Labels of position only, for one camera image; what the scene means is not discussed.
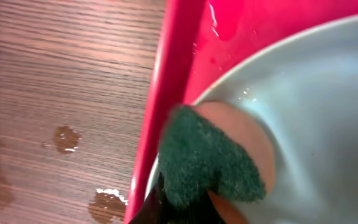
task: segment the black object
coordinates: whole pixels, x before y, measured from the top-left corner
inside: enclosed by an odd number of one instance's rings
[[[142,208],[129,224],[226,224],[216,211],[208,193],[183,210],[175,209],[164,191],[162,174],[147,196]]]

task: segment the green sponge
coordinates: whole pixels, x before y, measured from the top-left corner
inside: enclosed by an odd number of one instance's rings
[[[173,113],[159,145],[158,166],[169,202],[177,209],[206,190],[228,200],[254,202],[265,185],[246,151],[189,106]]]

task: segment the red tray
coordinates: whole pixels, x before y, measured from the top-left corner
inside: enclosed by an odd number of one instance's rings
[[[256,51],[309,27],[358,14],[358,0],[170,0],[157,50],[124,223],[144,202],[168,111],[192,103]]]

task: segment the ceramic dish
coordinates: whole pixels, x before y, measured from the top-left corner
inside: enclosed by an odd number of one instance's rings
[[[235,202],[251,223],[358,223],[358,16],[260,51],[195,104],[203,100],[250,113],[275,144],[273,192]],[[155,162],[147,192],[157,174]]]

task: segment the table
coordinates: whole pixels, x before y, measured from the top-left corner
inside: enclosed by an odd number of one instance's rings
[[[122,222],[164,9],[0,0],[0,223]]]

